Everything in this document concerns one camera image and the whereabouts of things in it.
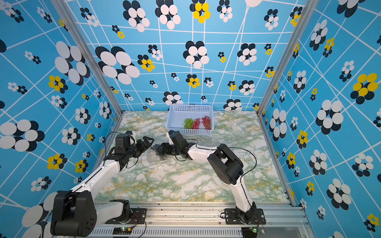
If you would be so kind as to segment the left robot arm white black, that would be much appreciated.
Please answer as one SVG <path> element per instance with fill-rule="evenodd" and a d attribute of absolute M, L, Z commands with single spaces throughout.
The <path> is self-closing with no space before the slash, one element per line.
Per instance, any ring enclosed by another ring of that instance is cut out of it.
<path fill-rule="evenodd" d="M 51 211 L 50 233 L 53 236 L 87 237 L 96 226 L 109 220 L 127 222 L 132 218 L 130 202 L 116 199 L 96 207 L 94 198 L 108 181 L 125 168 L 130 158 L 139 158 L 154 139 L 136 140 L 131 131 L 115 138 L 115 147 L 103 163 L 79 185 L 58 191 Z"/>

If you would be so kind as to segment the clear plastic clamshell container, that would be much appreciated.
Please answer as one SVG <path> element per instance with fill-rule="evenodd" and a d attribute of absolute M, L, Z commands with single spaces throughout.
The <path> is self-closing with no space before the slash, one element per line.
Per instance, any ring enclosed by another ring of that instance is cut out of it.
<path fill-rule="evenodd" d="M 147 149 L 147 161 L 149 164 L 158 164 L 168 160 L 169 156 L 165 153 L 161 144 L 154 144 Z"/>

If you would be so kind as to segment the black grape bunch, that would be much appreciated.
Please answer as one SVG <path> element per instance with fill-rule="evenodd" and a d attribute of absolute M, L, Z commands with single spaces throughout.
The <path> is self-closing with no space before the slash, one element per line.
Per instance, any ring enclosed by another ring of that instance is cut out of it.
<path fill-rule="evenodd" d="M 151 158 L 153 160 L 164 161 L 167 159 L 167 155 L 160 144 L 155 144 L 150 148 Z"/>

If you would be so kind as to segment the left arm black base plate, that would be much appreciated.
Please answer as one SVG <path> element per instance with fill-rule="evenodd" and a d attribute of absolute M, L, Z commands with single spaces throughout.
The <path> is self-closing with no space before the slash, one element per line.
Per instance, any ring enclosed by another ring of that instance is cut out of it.
<path fill-rule="evenodd" d="M 123 218 L 122 220 L 118 220 L 116 218 L 110 219 L 105 222 L 105 224 L 113 224 L 113 225 L 144 225 L 146 219 L 146 208 L 131 208 L 130 214 L 128 218 Z"/>

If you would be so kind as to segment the white perforated plastic basket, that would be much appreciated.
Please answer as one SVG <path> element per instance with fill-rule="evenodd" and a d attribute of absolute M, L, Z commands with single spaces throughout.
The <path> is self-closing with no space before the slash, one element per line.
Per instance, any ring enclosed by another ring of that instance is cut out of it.
<path fill-rule="evenodd" d="M 209 116 L 211 119 L 211 130 L 206 130 L 202 124 L 202 118 L 205 116 Z M 200 118 L 199 129 L 185 129 L 184 120 L 187 118 L 192 118 L 193 120 Z M 210 136 L 214 130 L 213 107 L 210 105 L 173 104 L 169 109 L 166 129 L 168 131 L 179 131 L 183 135 Z"/>

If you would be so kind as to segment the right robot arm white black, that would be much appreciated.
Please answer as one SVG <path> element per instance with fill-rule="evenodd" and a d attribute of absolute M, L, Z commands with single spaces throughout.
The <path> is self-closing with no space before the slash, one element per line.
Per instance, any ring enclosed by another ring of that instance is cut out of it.
<path fill-rule="evenodd" d="M 170 144 L 156 146 L 159 156 L 181 156 L 184 160 L 208 162 L 218 178 L 229 185 L 236 204 L 236 217 L 244 224 L 254 222 L 258 217 L 257 206 L 250 198 L 243 179 L 243 163 L 225 144 L 217 147 L 198 146 L 196 143 Z"/>

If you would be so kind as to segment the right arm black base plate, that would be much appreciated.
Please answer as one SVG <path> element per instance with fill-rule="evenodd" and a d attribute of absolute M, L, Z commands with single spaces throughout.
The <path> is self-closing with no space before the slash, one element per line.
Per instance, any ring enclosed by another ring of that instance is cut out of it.
<path fill-rule="evenodd" d="M 265 225 L 267 223 L 264 211 L 242 212 L 238 208 L 226 208 L 221 217 L 225 219 L 227 225 Z"/>

